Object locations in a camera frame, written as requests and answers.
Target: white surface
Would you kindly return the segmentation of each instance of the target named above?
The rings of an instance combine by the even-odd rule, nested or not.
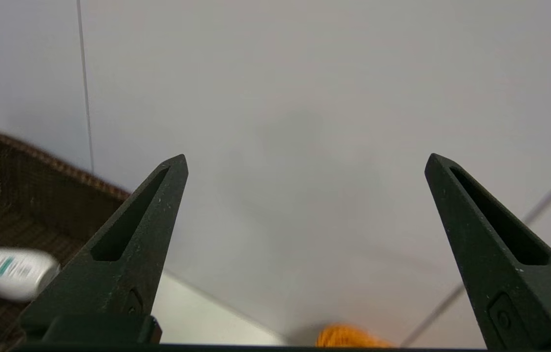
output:
[[[96,172],[184,153],[167,268],[287,338],[399,343],[459,281],[423,170],[551,188],[551,2],[87,1]]]
[[[486,349],[467,294],[463,294],[409,348]]]
[[[284,345],[279,336],[166,273],[160,277],[152,315],[162,328],[161,343]]]
[[[91,169],[74,0],[0,0],[0,132]]]

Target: gray line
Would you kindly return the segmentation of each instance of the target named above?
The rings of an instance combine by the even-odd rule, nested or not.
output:
[[[86,62],[84,58],[84,34],[82,32],[82,10],[81,10],[81,0],[76,0],[76,9],[78,11],[78,31],[80,34],[81,41],[81,58],[82,58],[82,80],[84,81],[84,108],[86,112],[86,128],[88,131],[88,153],[91,158],[91,174],[95,173],[94,163],[93,163],[93,138],[91,136],[91,115],[88,112],[88,87],[86,84]]]
[[[545,196],[525,215],[523,223],[525,223],[525,225],[529,227],[550,206],[551,190],[548,191],[547,194],[545,194]],[[423,319],[423,322],[417,325],[413,332],[409,334],[405,339],[403,339],[401,347],[410,346],[423,334],[423,332],[425,332],[432,325],[432,323],[434,323],[434,321],[436,321],[436,319],[438,319],[443,314],[443,312],[445,312],[445,310],[447,310],[464,293],[465,285],[463,285],[463,283],[459,283],[458,285],[456,285],[456,287],[451,290],[450,294],[447,295],[447,297],[445,297],[445,299],[443,299],[441,303],[425,317],[425,319]]]
[[[463,293],[465,293],[465,285],[460,283],[454,287],[453,290],[451,290],[449,295],[441,301],[440,305],[436,306],[434,310],[432,310],[432,312],[428,314],[425,319],[423,319],[422,323],[417,325],[411,334],[403,339],[401,347],[410,346],[414,340],[418,339],[419,336],[421,336],[421,334],[423,334],[423,332],[425,332],[425,330],[427,330],[427,328],[429,328],[430,325],[432,325],[432,323],[434,323],[434,321],[436,321],[436,319],[438,319],[438,317],[441,316],[445,310],[447,310],[447,308],[449,308],[458,298],[460,298]]]

